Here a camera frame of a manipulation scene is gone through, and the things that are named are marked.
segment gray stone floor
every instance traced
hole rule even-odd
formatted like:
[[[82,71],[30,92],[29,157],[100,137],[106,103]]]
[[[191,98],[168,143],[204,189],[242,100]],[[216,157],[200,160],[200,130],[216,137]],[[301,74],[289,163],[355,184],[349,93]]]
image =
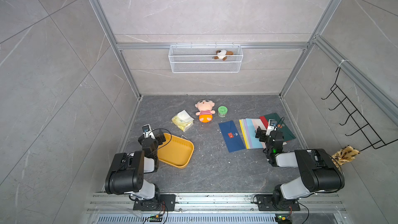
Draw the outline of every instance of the gray stone floor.
[[[201,123],[195,115],[195,103],[202,99],[215,102],[213,110],[224,105],[228,108],[225,118],[213,115],[209,123]],[[171,121],[178,112],[186,110],[193,117],[194,125],[182,132]],[[190,140],[195,150],[191,161],[184,169],[178,169],[160,162],[156,173],[145,175],[163,192],[217,192],[217,191],[272,191],[277,184],[299,177],[295,168],[272,167],[262,149],[241,150],[229,153],[218,123],[233,120],[242,139],[239,119],[259,118],[277,112],[280,117],[286,112],[277,95],[222,95],[222,96],[144,96],[135,120],[126,152],[140,150],[137,139],[141,127],[150,124],[153,129],[166,128],[173,135]],[[285,123],[292,129],[291,123]],[[299,142],[292,140],[284,151],[300,149]]]

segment black mounting plate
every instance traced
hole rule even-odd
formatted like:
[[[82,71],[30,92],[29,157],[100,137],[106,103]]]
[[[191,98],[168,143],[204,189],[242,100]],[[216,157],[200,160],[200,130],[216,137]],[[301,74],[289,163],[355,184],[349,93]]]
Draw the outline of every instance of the black mounting plate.
[[[140,201],[135,200],[133,210],[141,210],[141,211],[160,211],[162,205],[154,202],[153,204],[150,202],[151,200]],[[160,201],[165,203],[167,207],[167,211],[174,211],[174,206],[176,205],[176,195],[160,195]]]
[[[272,204],[272,194],[256,195],[257,206],[259,211],[290,211],[289,206],[283,209],[277,209]],[[300,205],[295,201],[290,205],[292,211],[300,211]]]

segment black cable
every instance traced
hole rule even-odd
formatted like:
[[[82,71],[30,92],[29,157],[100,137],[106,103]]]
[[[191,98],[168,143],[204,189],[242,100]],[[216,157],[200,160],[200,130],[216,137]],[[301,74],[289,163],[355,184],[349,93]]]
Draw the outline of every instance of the black cable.
[[[313,192],[313,193],[311,193],[311,194],[307,195],[306,197],[299,197],[299,198],[307,198],[307,197],[310,197],[310,196],[312,196],[313,194],[315,194],[315,192]]]
[[[281,120],[283,120],[282,123],[281,123],[281,126],[282,126],[283,122],[285,121],[285,117],[283,116],[283,117],[278,121],[278,123],[276,124],[276,126],[274,127],[274,130],[276,130],[276,127],[278,127],[278,129],[276,130],[276,132],[278,132],[279,129],[281,129],[281,128],[279,127],[279,122],[281,122]]]
[[[149,156],[149,155],[151,155],[152,153],[154,153],[155,151],[157,151],[158,149],[162,149],[163,147],[165,147],[166,145],[168,145],[168,144],[170,143],[170,141],[172,141],[172,139],[173,139],[172,133],[171,133],[169,130],[165,129],[165,128],[153,129],[150,133],[148,133],[148,136],[149,136],[149,134],[151,134],[151,133],[152,133],[153,131],[155,131],[155,130],[166,130],[166,131],[170,134],[170,140],[169,140],[169,142],[167,142],[167,144],[165,144],[164,146],[162,146],[162,147],[160,147],[160,148],[157,148],[156,150],[154,150],[153,152],[151,152],[151,153],[149,153],[148,155],[145,155],[145,156]]]
[[[304,224],[304,222],[306,222],[308,220],[308,217],[310,217],[310,210],[306,206],[304,206],[303,204],[301,204],[301,203],[299,203],[299,204],[302,205],[303,207],[305,207],[307,209],[307,211],[308,211],[307,218],[301,223],[301,224]]]
[[[164,222],[163,222],[163,224],[165,224],[165,223],[166,223],[166,221],[167,221],[167,218],[169,218],[169,210],[167,209],[167,206],[166,206],[166,204],[164,205],[164,207],[166,208],[166,211],[167,211],[167,217],[166,217],[166,219],[164,219]]]
[[[167,209],[167,207],[166,207],[166,205],[165,204],[163,204],[163,203],[161,203],[161,202],[157,202],[157,204],[160,204],[161,206],[164,206],[166,209]],[[149,209],[149,210],[156,210],[157,208],[159,207],[159,205],[157,206],[157,207],[155,207],[155,208],[149,208],[148,206],[147,206],[147,208]],[[146,218],[144,218],[144,222],[142,223],[142,224],[144,224],[145,222],[147,222],[149,219],[150,219],[151,217],[149,216],[149,217],[146,217]]]
[[[255,202],[255,201],[254,201],[254,198],[255,198],[256,196],[257,196],[257,195],[253,196],[252,202],[253,202],[254,204],[258,204],[258,202]]]

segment green jar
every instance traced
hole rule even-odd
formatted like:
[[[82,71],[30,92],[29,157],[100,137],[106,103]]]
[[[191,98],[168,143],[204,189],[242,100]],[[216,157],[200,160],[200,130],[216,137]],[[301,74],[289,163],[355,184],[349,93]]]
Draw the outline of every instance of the green jar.
[[[218,108],[218,116],[220,118],[225,117],[227,112],[228,112],[228,108],[226,108],[224,106],[221,106],[221,107]]]

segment white wire basket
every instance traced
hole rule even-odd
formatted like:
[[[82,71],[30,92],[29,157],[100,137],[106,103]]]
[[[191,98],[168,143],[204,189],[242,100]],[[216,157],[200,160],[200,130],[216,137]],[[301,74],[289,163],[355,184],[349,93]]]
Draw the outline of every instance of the white wire basket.
[[[214,59],[218,50],[232,51],[227,59]],[[170,66],[173,73],[237,73],[242,63],[243,53],[240,45],[171,45]]]

